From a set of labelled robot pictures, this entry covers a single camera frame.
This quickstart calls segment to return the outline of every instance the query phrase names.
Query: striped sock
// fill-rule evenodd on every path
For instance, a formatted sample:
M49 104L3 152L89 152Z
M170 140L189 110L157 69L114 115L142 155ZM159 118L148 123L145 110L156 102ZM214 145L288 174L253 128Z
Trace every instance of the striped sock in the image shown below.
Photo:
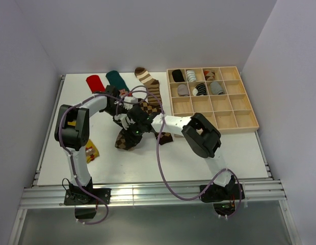
M137 79L139 79L139 81L147 87L148 91L153 93L160 100L160 102L162 102L162 97L159 90L159 81L152 78L147 69L142 67L136 68L134 74L136 75ZM154 106L159 105L158 101L150 95L148 97L148 103Z

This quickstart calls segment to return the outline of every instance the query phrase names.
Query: gray wall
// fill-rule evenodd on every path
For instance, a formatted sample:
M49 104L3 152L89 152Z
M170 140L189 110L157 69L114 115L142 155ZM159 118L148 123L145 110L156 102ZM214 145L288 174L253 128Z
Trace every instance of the gray wall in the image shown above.
M13 0L0 0L0 244L35 174L58 74Z
M316 244L316 1L278 0L242 75L271 171Z
M16 0L61 73L237 65L276 0Z

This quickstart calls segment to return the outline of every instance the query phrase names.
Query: purple cable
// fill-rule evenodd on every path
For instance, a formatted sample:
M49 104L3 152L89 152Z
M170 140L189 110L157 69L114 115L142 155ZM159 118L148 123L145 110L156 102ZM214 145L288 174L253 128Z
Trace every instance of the purple cable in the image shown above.
M117 112L118 112L119 104L123 101L123 99L124 99L126 96L128 96L129 94L135 93L135 92L144 92L144 93L146 93L146 94L147 94L146 98L148 97L148 95L151 95L152 97L154 97L154 98L158 101L158 103L159 103L159 106L160 106L160 108L161 108L161 113L164 114L163 105L162 105L161 101L160 101L154 94L152 94L152 93L150 93L149 91L147 91L147 88L146 88L146 87L145 87L145 88L146 88L146 91L143 91L143 90L136 90L136 91L134 91L134 89L136 89L136 88L138 88L138 87L145 87L145 86L141 86L141 85L140 85L140 86L136 86L135 88L133 88L130 92L128 92L126 95L124 95L124 96L123 96L122 98L120 98L120 99L119 99L119 98L116 98L116 97L114 97L114 96L111 96L111 95L109 95L109 94L97 94L97 95L95 95L95 96L93 96L93 97L90 97L90 98L84 100L83 102L81 102L81 103L79 103L79 104L77 104L77 105L74 105L74 106L68 108L68 109L65 111L65 113L63 114L63 116L62 116L62 119L61 119L61 122L60 122L60 126L59 126L59 142L60 142L61 147L62 147L64 150L66 150L66 151L68 152L68 154L70 155L72 172L73 172L73 175L76 176L76 177L75 177L75 181L76 181L78 187L79 187L84 193L86 193L87 195L89 195L89 196L95 198L96 200L100 201L101 203L103 203L103 204L105 205L105 207L106 207L106 210L107 210L105 216L104 216L102 219L100 219L100 220L98 220L98 221L96 221L96 222L82 222L81 220L79 220L79 222L84 223L84 224L86 224L86 225L95 225L95 224L98 224L98 223L104 221L104 220L107 218L107 216L108 216L109 209L108 209L108 205L107 205L101 198L99 198L99 197L97 197L97 196L91 194L90 192L88 192L88 191L86 191L84 188L82 188L81 183L80 183L79 180L77 179L77 174L76 174L76 171L75 171L75 165L74 165L74 160L73 160L72 152L71 152L67 147L65 147L64 144L63 144L63 139L62 139L63 121L65 120L65 117L66 117L66 115L68 114L68 112L70 112L70 111L73 110L74 108L79 107L79 106L81 106L82 104L84 104L84 103L86 103L86 102L88 102L88 101L90 101L90 100L92 100L92 99L94 99L95 97L98 97L98 96L111 97L111 98L117 100L117 101L118 101L117 108L116 108L116 113L117 113ZM137 103L130 103L130 102L124 102L124 101L123 101L123 102L124 102L124 103L127 103L127 104L133 104L133 105L134 105L134 104L139 104L139 103L143 102L146 98L144 98L143 100L141 100L140 102L137 102ZM215 181L215 179L216 179L221 173L223 173L223 172L225 172L225 171L229 171L231 174L234 175L234 177L235 177L235 179L236 179L236 181L237 181L237 183L238 183L238 186L239 186L239 191L240 191L240 200L239 200L239 204L238 204L238 207L239 207L239 206L241 205L241 202L242 202L242 190L241 190L241 185L240 185L240 182L239 182L237 176L235 175L235 173L234 173L232 170L227 169L227 168L224 168L224 169L220 170L220 171L211 179L211 181L207 184L207 186L203 189L203 191L200 192L200 193L199 193L198 195L196 195L195 197L192 197L192 198L184 198L184 197L179 196L177 193L175 193L175 192L173 191L173 189L170 187L170 185L168 184L168 182L167 182L167 180L166 180L166 178L165 178L165 176L164 176L163 169L162 169L162 165L161 165L161 162L160 162L160 156L159 156L159 141L160 141L160 138L161 138L161 135L162 135L164 126L165 126L165 124L166 124L165 118L162 117L162 119L163 119L163 123L162 123L162 127L161 127L161 129L160 129L160 131L159 131L159 134L158 134L158 137L157 137L158 140L157 140L157 143L156 143L156 156L157 156L157 163L158 163L159 172L160 172L160 174L161 174L161 177L162 177L163 182L164 182L164 184L166 185L167 189L168 189L175 197L177 197L177 198L180 199L180 200L183 200L183 201L192 201L192 200L195 200L195 199L199 198L200 196L202 196L202 195L205 193L205 191L213 184L213 182ZM236 208L235 211L234 211L231 215L229 215L228 217L233 216L235 213L237 213L237 211L238 211L238 208Z

